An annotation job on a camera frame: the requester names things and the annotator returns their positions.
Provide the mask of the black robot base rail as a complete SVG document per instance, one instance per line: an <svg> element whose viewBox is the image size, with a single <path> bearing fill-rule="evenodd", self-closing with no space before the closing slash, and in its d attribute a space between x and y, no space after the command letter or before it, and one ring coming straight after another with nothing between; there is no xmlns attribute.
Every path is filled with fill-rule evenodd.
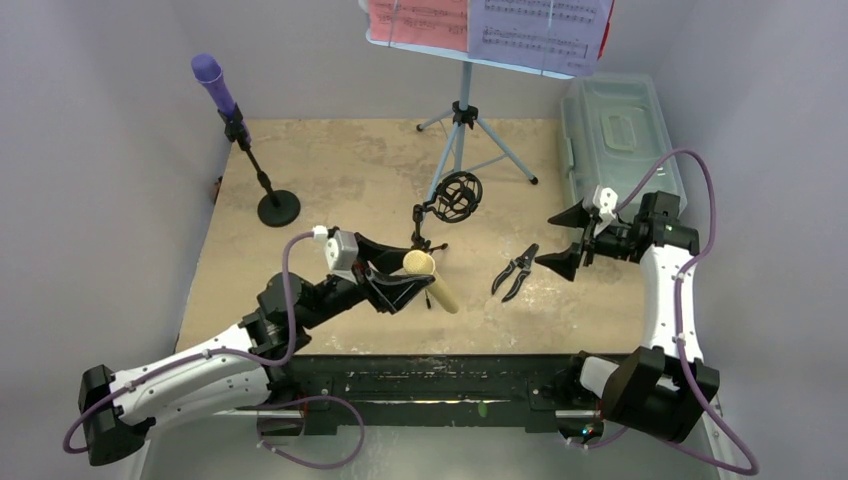
<svg viewBox="0 0 848 480"><path fill-rule="evenodd" d="M297 355L271 374L263 439L334 435L362 419L385 427L507 427L595 443L604 433L596 399L553 392L577 356ZM481 418L477 403L485 402Z"/></svg>

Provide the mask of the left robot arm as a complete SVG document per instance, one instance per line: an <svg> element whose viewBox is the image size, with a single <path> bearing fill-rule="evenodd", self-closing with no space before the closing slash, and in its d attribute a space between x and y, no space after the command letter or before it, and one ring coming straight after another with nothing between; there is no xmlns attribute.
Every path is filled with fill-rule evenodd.
<svg viewBox="0 0 848 480"><path fill-rule="evenodd" d="M162 360L81 378L79 416L63 438L68 454L92 466L123 460L157 427L228 408L284 409L298 382L284 373L311 329L367 303L395 314L440 280L422 250L391 247L339 228L316 226L289 240L281 270L257 309L212 338Z"/></svg>

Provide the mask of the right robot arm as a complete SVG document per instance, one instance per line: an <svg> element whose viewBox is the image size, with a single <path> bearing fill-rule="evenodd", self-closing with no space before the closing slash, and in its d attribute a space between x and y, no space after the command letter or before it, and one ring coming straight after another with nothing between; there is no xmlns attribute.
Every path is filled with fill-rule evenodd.
<svg viewBox="0 0 848 480"><path fill-rule="evenodd" d="M550 224L578 229L581 236L567 250L541 255L536 262L569 281L597 256L638 264L644 283L643 338L620 361L580 352L557 374L552 390L576 407L596 399L604 419L681 443L720 385L719 372L703 362L695 334L692 261L700 252L699 234L680 223L677 195L643 195L629 224L618 223L615 198L613 190L604 188L594 199L550 217Z"/></svg>

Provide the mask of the black shock mount tripod stand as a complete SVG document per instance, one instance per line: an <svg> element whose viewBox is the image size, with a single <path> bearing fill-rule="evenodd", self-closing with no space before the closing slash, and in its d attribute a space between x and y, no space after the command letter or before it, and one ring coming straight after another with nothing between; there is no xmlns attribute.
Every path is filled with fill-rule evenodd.
<svg viewBox="0 0 848 480"><path fill-rule="evenodd" d="M425 288L428 307L431 307L430 301L434 300L449 314L457 314L460 309L456 295L437 271L435 259L431 255L434 251L446 250L448 244L433 245L422 235L424 217L432 213L443 223L462 222L476 211L482 196L482 182L474 174L460 171L449 174L427 200L413 206L412 251L404 257L403 268L409 274L433 277L433 282Z"/></svg>

